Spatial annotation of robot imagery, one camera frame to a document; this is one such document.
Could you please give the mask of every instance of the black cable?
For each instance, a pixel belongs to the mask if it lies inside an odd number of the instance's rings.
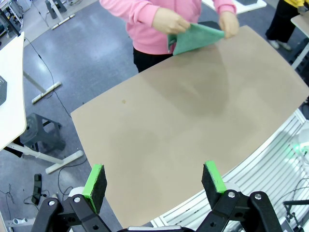
[[[37,207],[35,204],[26,202],[26,200],[28,200],[30,197],[32,198],[32,195],[30,195],[30,196],[28,196],[28,197],[26,197],[26,198],[24,199],[24,201],[23,201],[24,204],[31,204],[31,205],[34,205],[34,206],[37,208],[37,210],[39,211],[38,207]]]
[[[10,220],[12,219],[12,217],[11,217],[11,211],[10,211],[10,207],[9,207],[9,203],[8,203],[8,198],[11,198],[12,203],[15,204],[14,198],[11,195],[11,190],[12,190],[12,188],[11,188],[11,184],[10,183],[9,183],[9,191],[8,192],[3,192],[3,191],[0,190],[1,193],[5,194],[5,200],[6,200],[6,205],[8,206]]]
[[[66,3],[70,6],[74,6],[74,5],[78,5],[82,2],[83,0],[79,0],[79,1],[76,1],[75,3],[68,3],[68,1],[66,1]]]
[[[67,189],[66,189],[64,192],[61,190],[61,188],[60,188],[60,183],[59,183],[61,171],[62,171],[63,169],[65,169],[65,168],[71,168],[71,167],[76,167],[76,166],[82,165],[82,164],[85,163],[86,161],[87,161],[87,158],[86,158],[83,162],[81,162],[81,163],[79,163],[79,164],[75,164],[75,165],[71,165],[71,166],[66,166],[66,167],[63,167],[63,168],[61,168],[61,169],[59,170],[59,172],[58,172],[58,188],[59,188],[59,191],[62,193],[62,201],[63,201],[63,199],[64,199],[64,196],[68,196],[68,195],[69,195],[69,193],[66,193],[66,192],[67,192],[70,188],[73,189],[73,187],[72,187],[72,186],[67,187]]]
[[[46,23],[46,25],[49,27],[46,19],[43,18],[43,16],[41,15],[41,12],[39,11],[39,9],[37,8],[37,6],[34,4],[34,1],[32,1],[32,4],[34,5],[34,7],[37,9],[37,11],[39,12],[39,15],[41,16],[41,18],[43,19],[43,21]]]
[[[294,189],[294,190],[292,190],[292,191],[290,191],[290,192],[287,192],[286,194],[284,194],[283,196],[281,196],[281,197],[276,201],[276,203],[274,203],[274,207],[275,207],[275,205],[276,205],[283,197],[289,195],[289,194],[292,193],[292,192],[296,192],[296,191],[298,191],[298,190],[300,190],[300,189],[307,189],[307,188],[309,188],[309,186],[302,187],[302,188],[296,188],[296,189]]]
[[[300,184],[300,182],[302,182],[303,180],[308,180],[308,179],[309,179],[309,178],[302,178],[302,179],[300,179],[299,182],[297,183],[295,189],[298,188],[298,185]],[[295,195],[296,195],[296,191],[295,191],[294,194],[293,194],[292,201],[294,200]]]
[[[28,42],[29,42],[29,44],[31,45],[31,47],[33,48],[33,50],[36,52],[36,54],[38,54],[39,58],[42,60],[42,62],[44,63],[44,65],[45,65],[46,68],[48,69],[48,71],[49,71],[49,73],[50,73],[50,75],[51,75],[51,77],[52,77],[53,85],[54,85],[54,84],[55,84],[54,76],[53,76],[52,72],[50,71],[49,67],[47,66],[47,64],[45,63],[45,61],[43,60],[43,58],[40,56],[40,54],[38,53],[38,51],[34,48],[34,46],[32,45],[32,43],[30,42],[30,40],[27,39],[26,37],[25,37],[25,39],[28,40]],[[56,94],[56,96],[57,96],[57,98],[58,98],[60,104],[62,105],[62,107],[63,107],[63,109],[65,110],[65,112],[67,113],[67,115],[68,115],[70,118],[72,118],[71,115],[69,114],[69,112],[67,111],[66,107],[65,107],[64,104],[62,103],[62,100],[61,100],[60,97],[58,96],[58,94],[57,94],[57,92],[55,91],[55,89],[53,89],[52,94],[51,94],[49,97],[47,97],[47,98],[46,98],[46,97],[42,97],[42,98],[49,99],[49,98],[52,97],[53,93]]]
[[[49,191],[48,191],[48,189],[46,189],[46,190],[42,190],[41,192],[48,192],[48,196],[46,196],[46,197],[49,197],[50,196],[50,193],[49,193]]]

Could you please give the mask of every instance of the desk leg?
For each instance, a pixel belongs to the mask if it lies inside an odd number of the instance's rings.
[[[54,171],[56,171],[57,169],[67,165],[68,163],[78,159],[79,157],[83,156],[83,152],[82,151],[77,151],[74,154],[64,158],[64,159],[57,159],[51,156],[48,156],[46,154],[43,154],[41,152],[37,152],[37,151],[33,151],[30,148],[26,147],[26,146],[20,146],[20,145],[16,145],[14,143],[10,143],[7,145],[7,147],[10,147],[16,151],[21,151],[24,153],[24,155],[30,155],[30,156],[34,156],[35,158],[39,158],[42,160],[46,160],[52,163],[55,163],[54,165],[50,166],[49,168],[46,168],[45,171],[47,174],[50,174]]]
[[[56,27],[60,26],[61,24],[65,23],[65,22],[68,21],[70,18],[73,18],[73,17],[75,16],[75,14],[72,14],[72,15],[70,15],[69,17],[67,17],[67,18],[64,19],[64,18],[62,17],[61,13],[59,12],[59,10],[58,10],[56,4],[54,3],[54,1],[53,1],[53,0],[49,0],[49,2],[50,2],[50,4],[51,4],[52,9],[55,11],[56,15],[57,15],[58,18],[60,19],[60,22],[57,23],[56,25],[54,25],[54,26],[52,27],[52,30],[55,29]]]
[[[292,64],[293,69],[296,69],[299,66],[299,64],[303,61],[304,57],[307,55],[308,52],[309,52],[309,43],[306,45],[304,50],[299,54],[299,56],[296,58],[296,60]]]
[[[49,94],[51,91],[62,85],[61,82],[56,82],[48,89],[44,89],[39,83],[32,79],[32,77],[24,71],[24,77],[29,80],[41,93],[32,99],[32,104],[36,103],[38,100],[42,99],[45,95]]]

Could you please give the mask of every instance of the gray carpet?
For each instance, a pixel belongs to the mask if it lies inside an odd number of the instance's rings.
[[[274,15],[274,8],[263,9],[239,15],[241,25],[249,25],[264,36]],[[203,5],[200,21],[217,21],[216,13]],[[296,47],[305,36],[296,29],[290,44]],[[137,73],[133,64],[133,47],[125,31],[125,23],[111,16],[98,2],[77,12],[76,17],[55,30],[49,30],[33,43],[50,68],[54,80],[63,86],[57,90],[68,112],[72,112],[104,91],[132,77]],[[287,58],[289,53],[280,49]],[[52,84],[52,78],[31,46],[24,52],[24,70],[37,79],[44,87]],[[32,105],[31,99],[39,93],[27,80],[24,81],[26,114],[37,113],[63,127],[60,132],[67,145],[64,151],[54,152],[53,156],[63,158],[78,149],[81,143],[71,118],[60,105],[56,95]],[[85,157],[73,164],[81,163]],[[0,190],[7,192],[12,186],[12,203],[8,198],[11,218],[32,218],[37,214],[33,205],[23,204],[23,200],[32,194],[33,176],[42,174],[42,189],[51,194],[59,192],[57,186],[58,171],[47,175],[45,168],[49,162],[23,157],[22,159],[6,152],[0,152]],[[60,187],[64,191],[68,186],[83,186],[90,173],[88,162],[81,166],[64,169],[60,176]],[[5,220],[10,219],[6,196],[0,193],[0,209]],[[108,203],[105,201],[100,214],[113,231],[121,228]],[[16,232],[29,232],[31,227],[19,227]],[[83,231],[81,227],[74,231]]]

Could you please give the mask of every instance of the person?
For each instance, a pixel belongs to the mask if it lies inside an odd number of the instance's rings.
[[[295,29],[291,19],[307,10],[304,3],[305,0],[279,0],[275,16],[266,31],[268,42],[275,49],[279,49],[281,45],[288,51],[292,50],[288,45],[288,41]]]
[[[114,16],[124,19],[133,40],[133,58],[139,72],[172,56],[167,34],[178,34],[197,23],[201,0],[99,0]],[[239,22],[232,0],[214,0],[219,25],[230,38],[237,34]]]

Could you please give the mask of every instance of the black stool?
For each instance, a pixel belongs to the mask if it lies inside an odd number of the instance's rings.
[[[55,131],[46,132],[44,127],[50,123],[53,123]],[[60,123],[37,114],[31,114],[27,117],[27,128],[20,136],[20,142],[35,151],[39,151],[38,142],[42,142],[44,146],[48,147],[45,153],[55,149],[63,150],[66,143],[60,137],[60,127]]]

